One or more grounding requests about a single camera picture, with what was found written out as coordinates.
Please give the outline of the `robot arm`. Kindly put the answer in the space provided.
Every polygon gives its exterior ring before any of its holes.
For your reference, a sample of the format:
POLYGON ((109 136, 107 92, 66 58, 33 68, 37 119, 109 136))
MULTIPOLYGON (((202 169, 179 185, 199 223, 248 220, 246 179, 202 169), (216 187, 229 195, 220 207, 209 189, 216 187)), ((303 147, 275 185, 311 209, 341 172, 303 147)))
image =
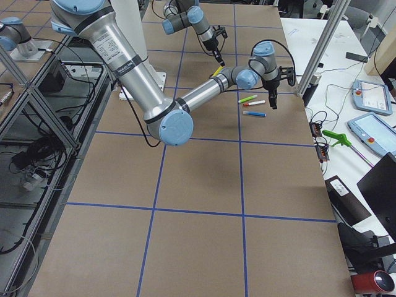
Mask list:
POLYGON ((211 26, 199 1, 168 1, 162 12, 162 27, 167 35, 192 27, 203 52, 225 66, 221 51, 228 38, 226 28, 211 26))
POLYGON ((262 82, 270 105, 277 107, 280 68, 271 41, 254 45, 248 64, 226 67, 217 75, 172 99, 159 86, 159 78, 134 49, 134 42, 118 25, 118 12, 110 1, 51 1, 53 30, 88 40, 115 79, 141 108, 149 134, 166 145, 185 144, 194 129, 191 111, 228 88, 249 90, 262 82))

